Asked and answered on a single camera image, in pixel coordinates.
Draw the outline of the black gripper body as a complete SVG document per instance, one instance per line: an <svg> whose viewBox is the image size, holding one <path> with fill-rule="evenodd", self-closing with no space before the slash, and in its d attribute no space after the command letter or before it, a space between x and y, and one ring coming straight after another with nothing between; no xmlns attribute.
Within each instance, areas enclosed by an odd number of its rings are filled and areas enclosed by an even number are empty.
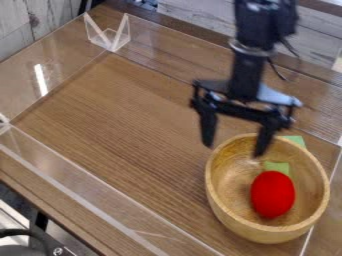
<svg viewBox="0 0 342 256"><path fill-rule="evenodd" d="M279 121L278 129L293 123L294 109L302 102L269 87L262 82L267 57L234 54L231 77L227 80L195 80L191 107L199 114L202 107L210 107L215 114L223 114L261 124L269 118Z"/></svg>

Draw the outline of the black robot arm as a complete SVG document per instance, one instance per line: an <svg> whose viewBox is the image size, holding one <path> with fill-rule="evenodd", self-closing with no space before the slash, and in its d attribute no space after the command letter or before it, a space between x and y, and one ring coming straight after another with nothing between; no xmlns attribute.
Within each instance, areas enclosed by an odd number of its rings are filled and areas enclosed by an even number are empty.
<svg viewBox="0 0 342 256"><path fill-rule="evenodd" d="M235 37L230 41L234 65L226 80L192 82L190 106L199 115L202 143L214 143L221 114L261 125L254 156L261 157L275 133L291 127L298 98L262 82L265 66L271 64L275 45L297 30L297 0L234 0Z"/></svg>

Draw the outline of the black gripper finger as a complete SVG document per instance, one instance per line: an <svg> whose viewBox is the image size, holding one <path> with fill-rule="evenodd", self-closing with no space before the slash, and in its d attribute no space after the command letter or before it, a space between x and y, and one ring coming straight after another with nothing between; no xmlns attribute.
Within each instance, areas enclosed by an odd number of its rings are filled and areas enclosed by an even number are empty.
<svg viewBox="0 0 342 256"><path fill-rule="evenodd" d="M267 147L271 143L273 136L278 130L279 121L275 118L269 118L265 123L262 124L262 127L259 129L258 138L257 138L257 144L255 144L255 150L254 150L254 157L261 157Z"/></svg>
<svg viewBox="0 0 342 256"><path fill-rule="evenodd" d="M217 114L215 110L210 107L202 107L199 110L201 116L201 133L202 133L202 143L206 147L211 148L215 138L217 131Z"/></svg>

